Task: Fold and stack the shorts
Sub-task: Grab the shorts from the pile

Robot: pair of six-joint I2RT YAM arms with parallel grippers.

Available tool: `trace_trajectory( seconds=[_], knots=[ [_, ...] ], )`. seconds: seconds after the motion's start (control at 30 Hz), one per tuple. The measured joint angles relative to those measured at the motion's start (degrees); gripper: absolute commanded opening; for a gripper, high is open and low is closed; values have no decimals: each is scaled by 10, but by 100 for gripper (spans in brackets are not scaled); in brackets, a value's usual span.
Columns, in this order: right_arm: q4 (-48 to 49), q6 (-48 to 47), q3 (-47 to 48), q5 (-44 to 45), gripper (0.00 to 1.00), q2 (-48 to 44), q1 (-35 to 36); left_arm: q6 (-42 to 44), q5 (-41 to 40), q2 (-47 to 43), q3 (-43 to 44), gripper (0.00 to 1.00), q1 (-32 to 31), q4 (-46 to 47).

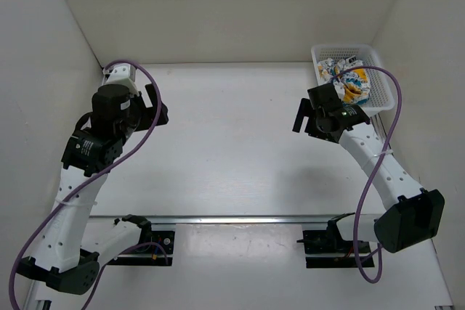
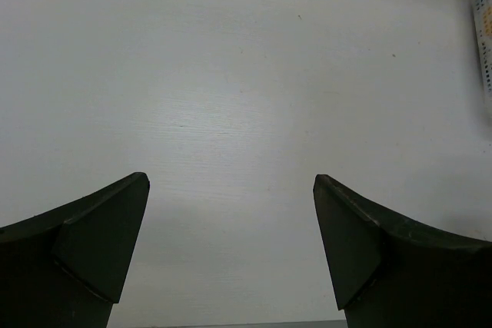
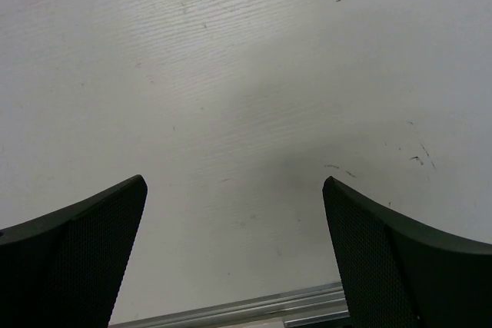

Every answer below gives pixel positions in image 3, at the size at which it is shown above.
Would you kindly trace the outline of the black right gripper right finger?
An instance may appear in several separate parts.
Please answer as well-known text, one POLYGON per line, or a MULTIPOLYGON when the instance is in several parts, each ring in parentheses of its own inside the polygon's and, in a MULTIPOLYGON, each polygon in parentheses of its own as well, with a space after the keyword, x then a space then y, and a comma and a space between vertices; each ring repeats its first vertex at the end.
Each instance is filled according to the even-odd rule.
POLYGON ((324 209, 353 327, 489 327, 491 245, 385 207, 334 177, 324 209))

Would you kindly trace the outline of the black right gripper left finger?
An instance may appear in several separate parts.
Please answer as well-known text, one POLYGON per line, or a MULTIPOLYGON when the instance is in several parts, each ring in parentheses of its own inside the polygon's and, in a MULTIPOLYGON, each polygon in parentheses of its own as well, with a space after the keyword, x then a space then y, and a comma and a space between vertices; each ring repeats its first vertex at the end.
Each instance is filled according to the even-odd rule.
POLYGON ((107 327, 145 208, 135 175, 1 231, 3 327, 107 327))

